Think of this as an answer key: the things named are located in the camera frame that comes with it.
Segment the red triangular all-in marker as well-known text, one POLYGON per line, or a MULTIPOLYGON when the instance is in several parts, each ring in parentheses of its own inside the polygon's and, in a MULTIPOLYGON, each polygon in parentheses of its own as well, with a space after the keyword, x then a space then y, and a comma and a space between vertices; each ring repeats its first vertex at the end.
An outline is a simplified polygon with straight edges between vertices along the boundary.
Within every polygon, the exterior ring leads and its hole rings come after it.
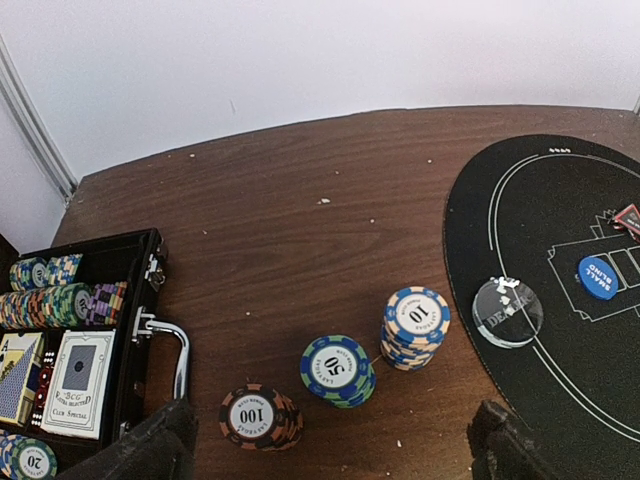
POLYGON ((635 204, 630 204, 616 213, 613 225, 617 230, 625 230, 636 243, 640 242, 639 209, 635 204))

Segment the clear acrylic dealer button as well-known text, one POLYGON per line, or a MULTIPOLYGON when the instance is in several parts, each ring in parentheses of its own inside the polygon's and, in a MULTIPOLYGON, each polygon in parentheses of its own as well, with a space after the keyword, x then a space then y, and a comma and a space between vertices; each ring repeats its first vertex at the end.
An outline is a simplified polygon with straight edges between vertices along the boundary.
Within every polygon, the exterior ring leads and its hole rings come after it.
POLYGON ((472 303, 476 329, 489 343, 518 349, 535 340, 544 312, 536 293, 521 280, 492 277, 477 291, 472 303))

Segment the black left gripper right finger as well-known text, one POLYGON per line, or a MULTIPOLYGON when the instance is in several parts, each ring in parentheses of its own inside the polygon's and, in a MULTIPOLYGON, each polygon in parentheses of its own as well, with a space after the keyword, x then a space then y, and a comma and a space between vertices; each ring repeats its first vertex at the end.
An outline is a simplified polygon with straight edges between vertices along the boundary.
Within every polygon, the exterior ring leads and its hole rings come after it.
POLYGON ((466 434, 475 480, 559 478, 540 455, 532 431, 495 401, 481 401, 466 434))

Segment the blue small blind button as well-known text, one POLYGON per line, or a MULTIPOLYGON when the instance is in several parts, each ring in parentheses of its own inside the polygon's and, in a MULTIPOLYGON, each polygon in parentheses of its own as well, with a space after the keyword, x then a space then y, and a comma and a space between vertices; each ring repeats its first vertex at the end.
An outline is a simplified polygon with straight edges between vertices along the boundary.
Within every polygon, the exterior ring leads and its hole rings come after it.
POLYGON ((601 258, 594 256, 583 258, 578 266, 578 276, 585 290, 597 299, 608 301, 618 292, 617 274, 601 258))

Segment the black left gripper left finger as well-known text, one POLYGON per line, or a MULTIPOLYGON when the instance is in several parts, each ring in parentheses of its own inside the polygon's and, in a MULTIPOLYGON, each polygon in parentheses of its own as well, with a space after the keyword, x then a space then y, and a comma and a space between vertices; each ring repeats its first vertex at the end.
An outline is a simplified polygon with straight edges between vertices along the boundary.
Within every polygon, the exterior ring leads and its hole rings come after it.
POLYGON ((120 440, 65 470, 59 479, 192 479, 198 420, 185 398, 173 400, 120 440))

